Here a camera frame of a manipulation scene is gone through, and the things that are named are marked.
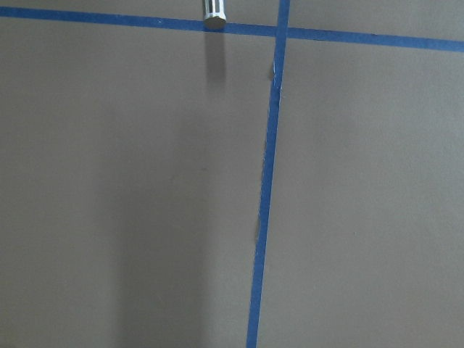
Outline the silver metal muddler rod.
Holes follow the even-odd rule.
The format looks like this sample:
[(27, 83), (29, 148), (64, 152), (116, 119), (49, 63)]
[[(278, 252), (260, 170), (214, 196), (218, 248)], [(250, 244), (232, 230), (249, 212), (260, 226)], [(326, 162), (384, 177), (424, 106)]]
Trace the silver metal muddler rod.
[(222, 30), (226, 23), (224, 0), (203, 0), (203, 23), (209, 30)]

